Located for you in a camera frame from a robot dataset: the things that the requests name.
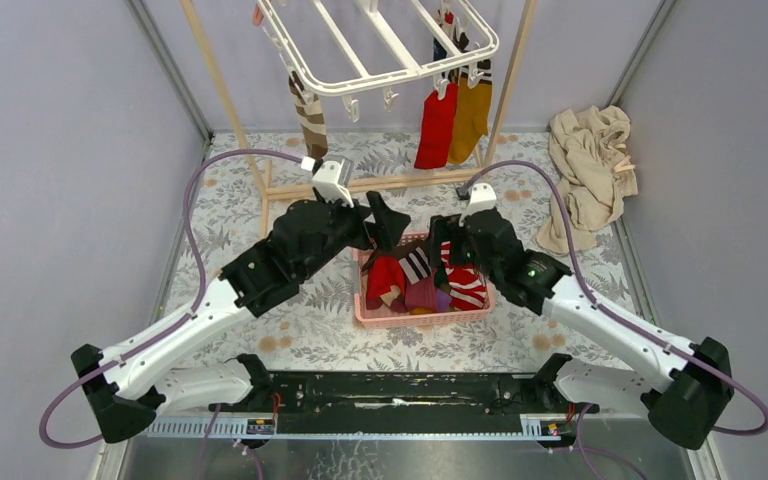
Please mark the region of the red white striped sock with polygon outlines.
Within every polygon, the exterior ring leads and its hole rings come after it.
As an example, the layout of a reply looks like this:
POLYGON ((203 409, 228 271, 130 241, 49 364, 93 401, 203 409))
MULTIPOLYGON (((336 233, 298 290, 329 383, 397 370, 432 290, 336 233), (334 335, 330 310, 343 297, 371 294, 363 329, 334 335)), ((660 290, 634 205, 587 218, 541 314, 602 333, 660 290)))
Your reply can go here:
POLYGON ((480 310, 485 307, 488 290, 477 271, 471 266, 450 263, 451 242, 440 245, 440 259, 452 297, 451 307, 460 311, 480 310))

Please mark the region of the red bear sock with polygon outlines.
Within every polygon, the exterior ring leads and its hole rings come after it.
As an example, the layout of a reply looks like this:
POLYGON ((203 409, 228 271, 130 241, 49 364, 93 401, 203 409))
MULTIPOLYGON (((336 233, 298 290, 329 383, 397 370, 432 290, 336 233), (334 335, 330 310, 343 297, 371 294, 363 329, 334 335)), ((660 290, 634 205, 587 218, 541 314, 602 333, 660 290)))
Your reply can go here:
POLYGON ((366 307, 369 310, 387 307, 396 313, 407 313, 406 285, 404 271, 396 258, 376 258, 367 273, 366 307))

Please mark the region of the purple orange striped sock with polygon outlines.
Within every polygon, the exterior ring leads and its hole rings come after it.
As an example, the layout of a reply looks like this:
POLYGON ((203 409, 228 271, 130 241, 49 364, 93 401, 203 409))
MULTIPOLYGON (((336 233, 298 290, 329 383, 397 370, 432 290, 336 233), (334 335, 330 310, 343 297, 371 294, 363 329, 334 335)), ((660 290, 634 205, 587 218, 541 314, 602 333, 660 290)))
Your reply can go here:
POLYGON ((450 311, 451 302, 452 297, 435 285, 433 276, 406 286, 404 305, 409 312, 446 313, 450 311))

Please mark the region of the mustard brown cuffed sock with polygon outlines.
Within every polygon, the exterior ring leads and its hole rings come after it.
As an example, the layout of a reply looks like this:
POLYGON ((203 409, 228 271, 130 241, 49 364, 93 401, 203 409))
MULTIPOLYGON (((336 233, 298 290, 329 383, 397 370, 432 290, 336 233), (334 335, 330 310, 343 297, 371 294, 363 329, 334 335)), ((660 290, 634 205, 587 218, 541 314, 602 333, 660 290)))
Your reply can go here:
POLYGON ((468 68, 464 67, 458 80, 457 104, 448 162, 460 165, 471 155, 482 136, 489 133, 488 117, 492 105, 492 60, 477 64, 482 72, 478 84, 472 88, 468 82, 468 68))

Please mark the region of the brown striped sock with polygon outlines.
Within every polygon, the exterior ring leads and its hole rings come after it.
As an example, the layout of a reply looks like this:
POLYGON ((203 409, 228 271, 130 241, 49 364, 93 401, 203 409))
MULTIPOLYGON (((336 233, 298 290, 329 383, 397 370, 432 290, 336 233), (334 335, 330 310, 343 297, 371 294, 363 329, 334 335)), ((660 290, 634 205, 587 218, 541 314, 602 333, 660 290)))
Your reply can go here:
POLYGON ((296 72, 289 74, 288 86, 302 129, 307 154, 315 159, 322 159, 328 153, 329 147, 321 99, 302 84, 296 72))

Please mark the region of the dark argyle sock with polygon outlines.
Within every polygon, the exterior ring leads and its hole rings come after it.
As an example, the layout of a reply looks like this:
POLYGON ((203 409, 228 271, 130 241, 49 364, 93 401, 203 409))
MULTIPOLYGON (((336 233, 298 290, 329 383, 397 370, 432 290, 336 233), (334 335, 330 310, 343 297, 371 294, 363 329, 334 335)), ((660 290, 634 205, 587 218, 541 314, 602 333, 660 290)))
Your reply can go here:
POLYGON ((460 56, 466 55, 470 52, 470 39, 468 35, 463 31, 455 31, 451 37, 453 43, 458 48, 460 56))

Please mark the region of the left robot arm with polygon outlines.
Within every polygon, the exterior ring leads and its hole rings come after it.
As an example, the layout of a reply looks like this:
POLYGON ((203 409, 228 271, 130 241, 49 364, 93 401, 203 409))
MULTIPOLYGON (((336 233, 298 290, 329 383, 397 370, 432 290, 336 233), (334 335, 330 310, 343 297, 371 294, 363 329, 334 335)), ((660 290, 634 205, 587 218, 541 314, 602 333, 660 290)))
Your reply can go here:
POLYGON ((346 248, 395 245, 409 226, 380 193, 367 204, 322 199, 292 203, 271 232, 203 281, 196 298, 139 334, 71 355, 82 389, 107 443, 128 440, 177 410, 238 403, 256 411, 270 385, 252 361, 178 370, 176 364, 236 324, 254 320, 296 296, 301 285, 346 248))

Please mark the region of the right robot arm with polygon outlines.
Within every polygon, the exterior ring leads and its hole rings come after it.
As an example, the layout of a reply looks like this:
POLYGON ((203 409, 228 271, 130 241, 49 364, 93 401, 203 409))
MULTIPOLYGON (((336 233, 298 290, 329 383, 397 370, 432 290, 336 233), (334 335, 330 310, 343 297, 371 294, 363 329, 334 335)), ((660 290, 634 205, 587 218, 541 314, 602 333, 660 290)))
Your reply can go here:
POLYGON ((674 444, 699 449, 734 396, 728 349, 663 330, 587 287, 556 258, 527 249, 497 209, 435 215, 429 238, 441 261, 471 266, 509 303, 556 320, 625 363, 591 365, 553 355, 539 370, 535 402, 557 412, 569 402, 647 419, 674 444))

